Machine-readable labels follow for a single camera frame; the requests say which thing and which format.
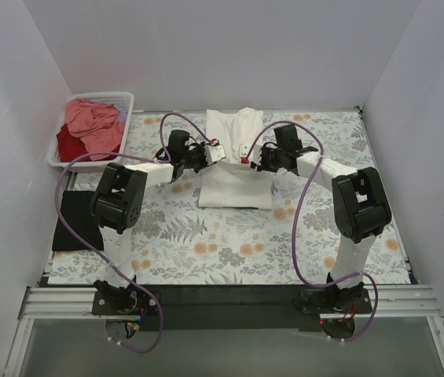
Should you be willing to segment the white t shirt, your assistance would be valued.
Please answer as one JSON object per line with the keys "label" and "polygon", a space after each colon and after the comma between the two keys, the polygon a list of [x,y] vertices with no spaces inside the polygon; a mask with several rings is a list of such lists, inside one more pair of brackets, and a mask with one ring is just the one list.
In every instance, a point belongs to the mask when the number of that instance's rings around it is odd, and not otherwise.
{"label": "white t shirt", "polygon": [[271,210],[270,177],[240,159],[263,130],[263,112],[243,108],[232,114],[206,111],[206,133],[223,146],[226,157],[203,170],[199,206],[205,208],[253,208]]}

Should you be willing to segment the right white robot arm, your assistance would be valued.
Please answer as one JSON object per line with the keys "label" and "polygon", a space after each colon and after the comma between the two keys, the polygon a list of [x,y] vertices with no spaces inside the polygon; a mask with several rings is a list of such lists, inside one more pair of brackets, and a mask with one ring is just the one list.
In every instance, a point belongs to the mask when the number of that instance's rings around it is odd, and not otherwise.
{"label": "right white robot arm", "polygon": [[[306,184],[292,223],[292,264],[297,277],[307,287],[329,288],[327,306],[343,312],[354,303],[351,290],[368,276],[365,263],[378,236],[392,214],[380,173],[374,167],[355,169],[325,157],[320,139],[305,126],[293,121],[276,121],[256,136],[240,161],[253,170],[276,173],[281,169],[306,178]],[[336,227],[339,230],[339,252],[324,284],[313,284],[300,272],[297,259],[299,215],[305,196],[313,183],[332,194]]]}

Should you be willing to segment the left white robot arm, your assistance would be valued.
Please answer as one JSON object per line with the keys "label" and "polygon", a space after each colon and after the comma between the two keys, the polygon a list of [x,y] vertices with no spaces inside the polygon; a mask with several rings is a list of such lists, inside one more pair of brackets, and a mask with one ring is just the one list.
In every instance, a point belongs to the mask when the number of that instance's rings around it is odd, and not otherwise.
{"label": "left white robot arm", "polygon": [[131,313],[138,303],[137,295],[127,288],[134,279],[131,233],[139,219],[145,190],[178,180],[185,170],[199,172],[226,157],[216,140],[189,143],[190,134],[171,132],[168,144],[151,163],[106,166],[90,202],[103,240],[103,255],[108,260],[105,274],[97,283],[117,287],[110,304],[118,313]]}

